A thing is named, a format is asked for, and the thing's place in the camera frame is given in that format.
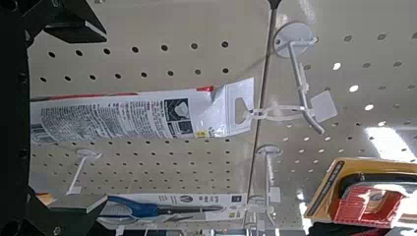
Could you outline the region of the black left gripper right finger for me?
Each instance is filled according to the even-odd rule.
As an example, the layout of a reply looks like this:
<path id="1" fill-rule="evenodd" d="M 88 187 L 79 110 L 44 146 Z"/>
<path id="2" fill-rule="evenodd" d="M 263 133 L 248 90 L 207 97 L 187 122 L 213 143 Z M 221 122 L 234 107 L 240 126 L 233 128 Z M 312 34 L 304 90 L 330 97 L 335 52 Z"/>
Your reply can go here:
<path id="1" fill-rule="evenodd" d="M 67 43 L 106 42 L 107 31 L 87 0 L 59 0 L 62 10 L 44 31 Z"/>

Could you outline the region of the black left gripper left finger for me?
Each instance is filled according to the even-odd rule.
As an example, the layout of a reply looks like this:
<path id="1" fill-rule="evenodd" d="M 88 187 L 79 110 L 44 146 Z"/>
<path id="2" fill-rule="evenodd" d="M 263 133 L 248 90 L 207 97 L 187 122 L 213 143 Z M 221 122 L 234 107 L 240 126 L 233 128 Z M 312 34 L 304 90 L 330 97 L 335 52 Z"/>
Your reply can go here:
<path id="1" fill-rule="evenodd" d="M 67 195 L 46 206 L 28 196 L 28 222 L 44 236 L 86 236 L 108 201 L 106 195 Z"/>

